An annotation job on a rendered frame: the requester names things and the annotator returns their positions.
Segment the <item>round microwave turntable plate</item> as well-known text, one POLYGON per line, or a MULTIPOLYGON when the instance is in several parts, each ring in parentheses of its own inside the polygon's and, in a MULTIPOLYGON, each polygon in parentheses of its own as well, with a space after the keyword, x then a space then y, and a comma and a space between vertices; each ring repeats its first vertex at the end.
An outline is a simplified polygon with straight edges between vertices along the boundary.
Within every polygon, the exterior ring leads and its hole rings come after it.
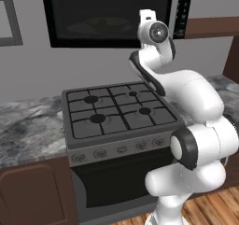
POLYGON ((131 31, 133 26, 123 18, 99 17, 78 22, 67 27, 67 31, 84 35, 99 35, 105 33, 125 33, 131 31))

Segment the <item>black oven door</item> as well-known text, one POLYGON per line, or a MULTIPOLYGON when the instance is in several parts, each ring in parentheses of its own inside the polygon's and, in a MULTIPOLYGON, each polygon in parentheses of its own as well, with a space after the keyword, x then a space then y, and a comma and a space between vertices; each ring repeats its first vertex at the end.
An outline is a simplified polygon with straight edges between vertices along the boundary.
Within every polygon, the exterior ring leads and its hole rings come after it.
POLYGON ((73 167, 79 225, 110 225, 153 210, 157 199, 146 190, 146 174, 173 159, 162 148, 73 167))

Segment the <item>brown cupboard door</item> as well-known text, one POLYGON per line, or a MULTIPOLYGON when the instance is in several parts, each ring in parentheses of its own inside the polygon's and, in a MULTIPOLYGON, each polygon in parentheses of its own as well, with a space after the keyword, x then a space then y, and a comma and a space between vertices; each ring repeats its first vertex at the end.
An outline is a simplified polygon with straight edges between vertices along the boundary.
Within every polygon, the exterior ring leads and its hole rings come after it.
POLYGON ((14 225, 60 225, 66 221, 53 170, 16 167, 0 175, 0 194, 14 225))

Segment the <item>grey cooker with hob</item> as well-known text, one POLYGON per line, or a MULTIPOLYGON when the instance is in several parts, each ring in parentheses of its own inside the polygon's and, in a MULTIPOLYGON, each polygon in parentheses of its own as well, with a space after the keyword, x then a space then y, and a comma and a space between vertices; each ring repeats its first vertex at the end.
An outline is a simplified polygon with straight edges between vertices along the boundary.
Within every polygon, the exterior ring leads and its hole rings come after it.
POLYGON ((64 91, 63 127, 70 172, 73 167, 169 148, 173 131, 184 125, 183 119, 156 92, 143 82, 106 85, 64 91), (164 145, 153 145, 155 138, 164 145), (137 142, 145 141, 146 149, 137 142), (105 149, 104 158, 95 158, 95 150, 105 149), (83 162, 73 162, 81 153, 83 162))

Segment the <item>brown tall cupboard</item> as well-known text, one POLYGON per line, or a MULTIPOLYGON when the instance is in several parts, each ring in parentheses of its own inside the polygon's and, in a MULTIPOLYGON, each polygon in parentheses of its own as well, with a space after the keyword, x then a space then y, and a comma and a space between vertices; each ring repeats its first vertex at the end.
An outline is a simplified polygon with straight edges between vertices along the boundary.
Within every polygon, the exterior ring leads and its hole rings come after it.
POLYGON ((232 40, 223 76, 239 84, 239 35, 232 40))

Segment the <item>brown base cupboard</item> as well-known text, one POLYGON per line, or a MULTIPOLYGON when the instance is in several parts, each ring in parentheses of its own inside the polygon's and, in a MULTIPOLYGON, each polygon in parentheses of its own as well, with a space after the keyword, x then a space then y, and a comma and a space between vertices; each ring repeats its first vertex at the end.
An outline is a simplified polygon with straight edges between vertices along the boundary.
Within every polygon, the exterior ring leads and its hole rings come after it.
POLYGON ((239 186, 239 162, 237 160, 229 159, 226 170, 226 180, 222 186, 223 189, 239 186))
MULTIPOLYGON (((77 208, 75 202, 75 195, 71 180, 71 173, 66 157, 46 160, 42 162, 33 162, 25 165, 18 165, 20 167, 31 165, 47 165, 53 170, 56 177, 57 186, 60 193, 60 199, 63 206, 66 221, 60 225, 78 225, 77 208)), ((18 166, 0 169, 0 175, 5 171, 16 168, 18 166)), ((13 219, 4 203, 2 195, 0 194, 0 225, 14 225, 13 219)))

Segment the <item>brown wall cupboard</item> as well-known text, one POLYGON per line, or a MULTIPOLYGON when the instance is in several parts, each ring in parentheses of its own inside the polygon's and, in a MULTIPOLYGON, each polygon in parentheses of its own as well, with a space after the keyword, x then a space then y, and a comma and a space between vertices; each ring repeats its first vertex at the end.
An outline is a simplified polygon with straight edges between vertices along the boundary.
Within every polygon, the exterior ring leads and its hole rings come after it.
POLYGON ((239 35, 239 17, 188 19, 185 38, 239 35))

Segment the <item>grey window frame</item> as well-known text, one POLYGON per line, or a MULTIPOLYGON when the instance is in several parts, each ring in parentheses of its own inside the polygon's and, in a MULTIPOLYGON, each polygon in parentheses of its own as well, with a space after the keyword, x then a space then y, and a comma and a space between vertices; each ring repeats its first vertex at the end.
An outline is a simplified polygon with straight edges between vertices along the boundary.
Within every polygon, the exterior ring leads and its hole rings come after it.
POLYGON ((0 0, 0 47, 21 44, 21 31, 13 0, 0 0))

